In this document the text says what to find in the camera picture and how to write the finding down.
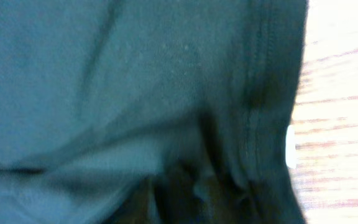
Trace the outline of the black t-shirt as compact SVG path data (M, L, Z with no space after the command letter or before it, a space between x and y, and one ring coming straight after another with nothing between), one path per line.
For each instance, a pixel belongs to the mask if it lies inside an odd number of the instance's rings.
M304 223L304 0L0 0L0 223Z

